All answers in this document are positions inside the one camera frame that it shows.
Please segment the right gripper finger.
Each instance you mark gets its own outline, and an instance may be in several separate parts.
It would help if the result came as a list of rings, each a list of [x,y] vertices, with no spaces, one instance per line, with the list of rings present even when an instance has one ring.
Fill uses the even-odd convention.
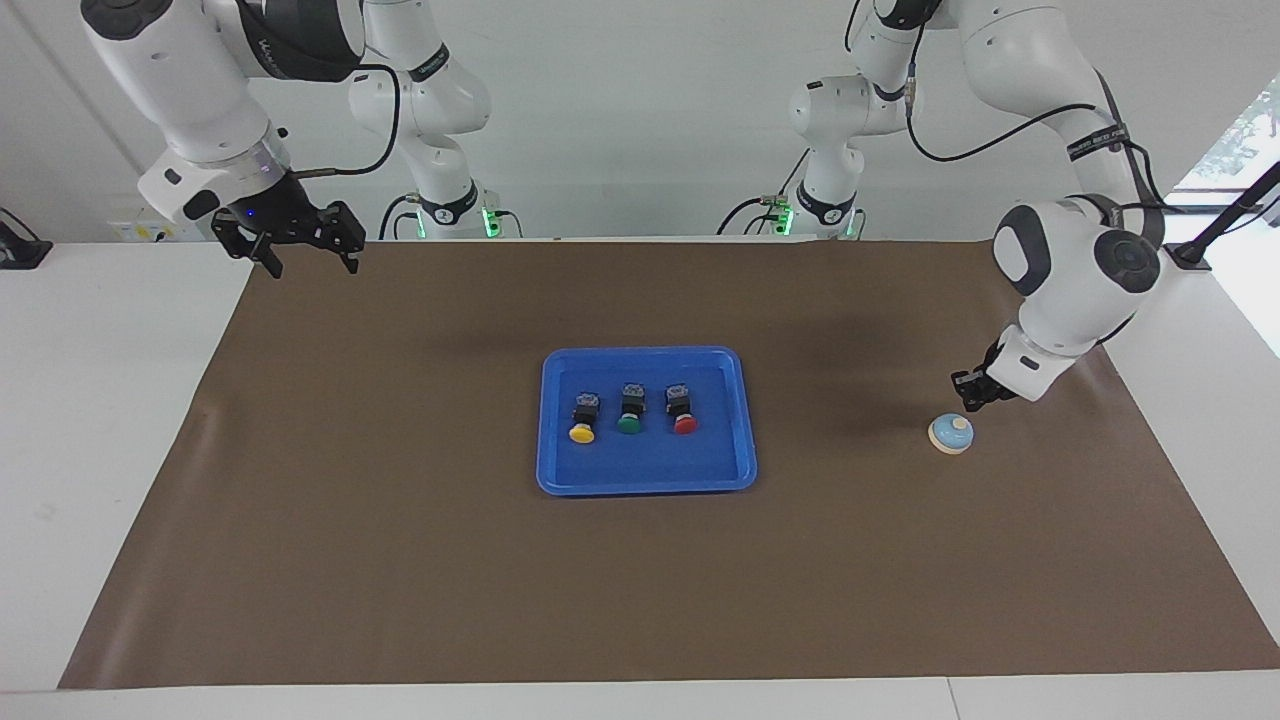
[[[358,273],[360,258],[366,247],[366,231],[343,201],[330,202],[323,210],[323,249],[335,254],[344,269]]]
[[[225,208],[212,214],[211,229],[229,258],[256,263],[274,279],[283,277],[284,266],[273,250],[269,233],[246,231]]]

